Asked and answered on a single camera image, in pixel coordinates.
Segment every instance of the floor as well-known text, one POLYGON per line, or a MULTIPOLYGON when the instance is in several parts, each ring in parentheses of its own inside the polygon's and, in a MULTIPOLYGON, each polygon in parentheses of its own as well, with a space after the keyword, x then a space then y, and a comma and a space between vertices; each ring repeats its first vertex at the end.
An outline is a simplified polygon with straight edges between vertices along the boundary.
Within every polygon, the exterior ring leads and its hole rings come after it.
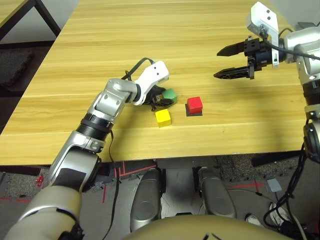
MULTIPOLYGON (((19 78, 14 85, 7 87, 8 90, 13 92, 24 92, 28 87, 31 79, 35 75, 38 70, 40 64, 44 60, 48 51, 50 50, 50 46, 39 46, 39 47, 28 47, 28 48, 14 48, 14 49, 0 49, 0 54, 5 52, 19 52, 28 50, 31 51, 34 56, 31 62, 29 63, 26 70, 23 72, 22 76, 19 78)), ((9 117, 12 112, 15 110, 20 97, 7 97, 0 89, 0 134, 3 131, 4 127, 7 124, 9 117)))
MULTIPOLYGON (((21 79, 10 87, 10 90, 24 91, 26 89, 49 49, 50 47, 32 48, 34 59, 21 79)), ((19 97, 3 97, 0 92, 0 133, 19 99, 19 97)), ((161 198, 161 216, 163 218, 171 217, 184 212, 203 214, 202 199, 194 191, 192 168, 207 166, 216 171, 229 189, 236 207, 237 218, 243 220, 247 213, 253 213, 262 222, 263 214, 267 211, 270 201, 258 196, 255 192, 258 191, 275 201, 275 193, 269 191, 267 180, 276 178, 282 189, 285 189, 297 164, 297 158, 293 157, 277 163, 253 167, 251 164, 253 157, 255 154, 157 159, 157 166, 161 169, 167 169, 167 188, 161 198)), ((141 164, 143 162, 132 162, 127 165, 131 165, 131 168, 135 169, 141 164)), ((125 174, 121 178, 114 224, 107 239, 122 239, 130 233, 130 209, 141 173, 143 171, 125 174)), ((4 238, 10 227, 17 221, 32 197, 48 184, 48 169, 42 169, 40 174, 44 177, 44 182, 41 187, 37 187, 36 179, 38 176, 0 172, 0 239, 4 238)), ((108 229, 114 193, 115 183, 112 181, 112 177, 102 177, 97 180, 92 189, 82 194, 80 223, 85 230, 85 240, 101 239, 108 229)), ((284 191, 281 191, 277 195, 281 196, 283 193, 284 191)), ((311 161, 306 162, 304 173, 294 196, 295 198, 291 200, 293 213, 301 223, 307 225, 308 230, 319 232, 316 229, 316 223, 320 219, 320 171, 318 164, 311 161)))
MULTIPOLYGON (((161 160, 158 165, 164 166, 161 160)), ((166 192, 162 195, 162 218, 175 216, 177 213, 191 212, 192 214, 204 214, 203 202, 199 194, 194 190, 192 168, 176 168, 166 164, 166 192)), ((0 185, 0 196, 6 195, 12 180, 6 174, 0 185)), ((140 182, 141 175, 131 174, 121 179, 119 195, 115 208, 113 227, 106 239, 120 240, 130 233, 130 210, 133 198, 140 182)), ((277 176, 282 189, 285 189, 290 176, 277 176)), ((33 177, 30 184, 35 184, 33 177)), ((266 179, 260 177, 255 180, 224 181, 226 188, 234 202, 237 218, 243 220, 247 213, 252 213, 263 222, 263 215, 267 211, 270 200, 276 201, 274 192, 270 192, 266 179)), ((295 198, 290 201, 294 215, 307 229, 317 232, 316 224, 319 221, 320 205, 320 173, 319 165, 307 161, 303 175, 294 192, 295 198)), ((82 194, 82 210, 80 224, 85 231, 85 240, 100 239, 109 227, 111 210, 115 193, 115 183, 107 183, 101 187, 94 187, 82 194)), ((17 221, 32 196, 0 197, 0 239, 2 239, 10 227, 17 221)))

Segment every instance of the red block on black base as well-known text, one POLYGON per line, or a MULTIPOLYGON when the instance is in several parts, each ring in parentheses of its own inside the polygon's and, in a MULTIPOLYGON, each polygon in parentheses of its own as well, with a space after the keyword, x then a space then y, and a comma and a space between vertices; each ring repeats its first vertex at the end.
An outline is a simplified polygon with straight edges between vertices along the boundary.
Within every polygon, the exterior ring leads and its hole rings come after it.
POLYGON ((203 105, 199 96, 188 98, 186 104, 189 114, 202 113, 203 105))

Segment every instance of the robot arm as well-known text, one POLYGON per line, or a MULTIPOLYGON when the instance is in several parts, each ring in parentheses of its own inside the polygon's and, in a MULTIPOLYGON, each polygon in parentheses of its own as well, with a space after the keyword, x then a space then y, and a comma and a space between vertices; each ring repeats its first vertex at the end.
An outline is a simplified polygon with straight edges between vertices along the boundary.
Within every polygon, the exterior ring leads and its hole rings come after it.
POLYGON ((278 37, 277 16, 257 2, 247 18, 247 28, 259 37, 249 37, 244 42, 226 46, 218 56, 232 56, 244 52, 247 66, 223 69, 214 76, 219 79, 254 79, 254 72, 280 62, 296 62, 296 68, 307 106, 304 108, 307 123, 303 128, 306 156, 320 163, 320 27, 312 26, 291 32, 284 39, 278 37))
POLYGON ((168 78, 165 63, 158 61, 135 82, 110 79, 56 156, 49 170, 49 186, 34 197, 5 239, 82 239, 81 193, 94 183, 101 163, 97 153, 125 103, 142 105, 150 90, 168 78))

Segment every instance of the black cable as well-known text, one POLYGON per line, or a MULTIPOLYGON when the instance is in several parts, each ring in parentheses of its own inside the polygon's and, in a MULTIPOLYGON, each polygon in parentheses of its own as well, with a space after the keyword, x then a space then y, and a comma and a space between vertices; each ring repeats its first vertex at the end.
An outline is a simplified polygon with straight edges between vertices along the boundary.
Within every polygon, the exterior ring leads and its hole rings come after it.
POLYGON ((285 32, 285 30, 290 31, 291 33, 293 33, 293 32, 294 32, 291 28, 286 27, 286 28, 282 29, 282 31, 281 31, 281 32, 279 32, 279 35, 278 35, 278 37, 279 37, 279 38, 280 38, 280 37, 281 37, 281 35, 285 32))
POLYGON ((123 80, 126 80, 126 79, 128 79, 129 77, 131 77, 131 75, 140 67, 140 65, 141 64, 143 64, 145 61, 149 61, 151 64, 154 64, 155 62, 152 60, 152 59, 150 59, 150 58, 148 58, 148 57, 144 57, 144 58, 142 58, 140 61, 138 61, 137 63, 136 63, 136 65, 134 65, 133 66, 133 68, 127 73, 125 73, 125 75, 121 78, 121 79, 123 79, 123 80))
MULTIPOLYGON (((269 200, 271 203, 274 203, 274 202, 275 202, 275 201, 274 201, 274 200, 272 200, 271 198, 269 198, 269 197, 267 197, 267 196, 263 195, 263 194, 262 194, 262 193, 260 193, 260 192, 256 192, 256 191, 251 191, 251 190, 247 190, 247 189, 239 189, 239 188, 232 188, 232 189, 228 189, 228 191, 229 191, 229 192, 231 192, 231 191, 243 191, 243 192, 249 192, 249 193, 256 194, 256 195, 258 195, 258 196, 260 196, 260 197, 263 197, 263 198, 265 198, 265 199, 269 200)), ((278 210, 278 209, 276 209, 276 212, 277 212, 278 216, 279 216, 283 221, 287 221, 286 219, 284 219, 284 218, 281 216, 281 214, 279 213, 279 210, 278 210)))
POLYGON ((277 192, 276 192, 276 191, 274 192, 274 195, 275 195, 276 201, 278 202, 278 201, 279 201, 279 198, 278 198, 278 195, 277 195, 277 192))
POLYGON ((7 174, 6 172, 2 172, 2 176, 1 176, 1 178, 0 178, 0 185, 1 185, 2 182, 4 181, 6 174, 7 174))
POLYGON ((129 72, 127 70, 124 71, 125 75, 128 75, 128 80, 132 82, 131 75, 129 75, 129 72))
POLYGON ((300 57, 309 58, 309 59, 315 59, 315 60, 319 60, 320 61, 320 57, 318 57, 318 56, 309 55, 309 54, 302 53, 302 52, 297 52, 297 51, 291 51, 291 50, 288 50, 288 49, 285 49, 285 48, 281 48, 281 47, 278 47, 278 46, 275 46, 275 45, 271 44, 268 41, 268 34, 266 33, 265 30, 261 31, 260 36, 262 37, 263 42, 267 46, 272 48, 272 49, 278 50, 278 51, 286 53, 286 54, 291 54, 291 55, 295 55, 295 56, 300 56, 300 57))
POLYGON ((120 183, 120 179, 119 179, 119 168, 116 167, 115 161, 111 156, 111 145, 112 142, 114 141, 114 133, 112 132, 112 130, 110 131, 110 135, 111 135, 111 142, 109 145, 109 157, 110 160, 112 162, 113 168, 115 169, 115 174, 116 174, 116 183, 115 183, 115 193, 114 193, 114 198, 113 198, 113 204, 112 204, 112 212, 111 212, 111 222, 110 222, 110 226, 108 228, 108 230, 106 231, 104 237, 102 238, 102 240, 104 240, 107 235, 109 234, 111 227, 114 223, 114 218, 115 218, 115 209, 116 209, 116 202, 117 202, 117 198, 118 198, 118 194, 119 194, 119 183, 120 183))
POLYGON ((306 159, 307 159, 307 156, 305 153, 305 146, 304 146, 304 144, 302 144, 301 149, 300 149, 299 159, 298 159, 298 165, 297 165, 297 167, 296 167, 296 169, 295 169, 295 171, 289 181, 289 184, 288 184, 288 187, 285 191, 285 194, 277 201, 276 206, 274 208, 268 210, 263 216, 263 221, 268 227, 271 227, 271 228, 278 228, 279 227, 277 225, 272 225, 267 222, 268 215, 270 213, 272 213, 273 211, 277 211, 277 214, 279 215, 279 217, 281 217, 282 220, 285 221, 285 219, 279 214, 279 208, 281 206, 283 206, 284 204, 287 205, 287 210, 288 210, 288 213, 290 215, 291 220, 293 221, 293 223, 295 223, 295 225, 298 226, 297 222, 293 218, 293 214, 291 212, 290 205, 289 205, 289 199, 294 198, 293 192, 294 192, 296 186, 298 185, 298 182, 299 182, 300 177, 302 175, 302 172, 304 170, 306 159))

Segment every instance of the wooden table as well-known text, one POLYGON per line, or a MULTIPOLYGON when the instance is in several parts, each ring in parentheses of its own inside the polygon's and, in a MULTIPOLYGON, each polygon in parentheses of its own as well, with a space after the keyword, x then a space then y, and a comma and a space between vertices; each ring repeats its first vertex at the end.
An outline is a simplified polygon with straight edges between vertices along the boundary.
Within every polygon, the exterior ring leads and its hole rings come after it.
POLYGON ((0 27, 28 0, 0 0, 0 27))
MULTIPOLYGON (((128 104, 114 126, 115 160, 298 150, 305 100, 295 64, 265 67, 254 80, 213 77, 247 64, 243 54, 216 53, 250 34, 255 2, 80 0, 0 136, 0 164, 51 164, 107 80, 142 57, 169 69, 162 86, 178 94, 172 125, 158 128, 149 106, 128 104), (186 117, 195 96, 203 116, 186 117)), ((107 147, 100 155, 108 160, 107 147)))

